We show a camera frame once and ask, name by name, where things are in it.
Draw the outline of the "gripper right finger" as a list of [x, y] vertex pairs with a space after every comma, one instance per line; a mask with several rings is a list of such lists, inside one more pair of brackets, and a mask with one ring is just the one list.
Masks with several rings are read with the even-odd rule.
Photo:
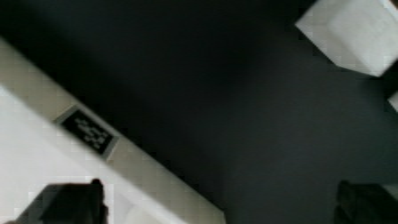
[[398, 184], [337, 185], [334, 224], [398, 224]]

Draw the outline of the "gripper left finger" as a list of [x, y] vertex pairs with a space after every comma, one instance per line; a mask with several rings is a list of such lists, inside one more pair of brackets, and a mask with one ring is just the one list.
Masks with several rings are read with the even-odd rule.
[[16, 218], [16, 224], [108, 224], [101, 181], [49, 184]]

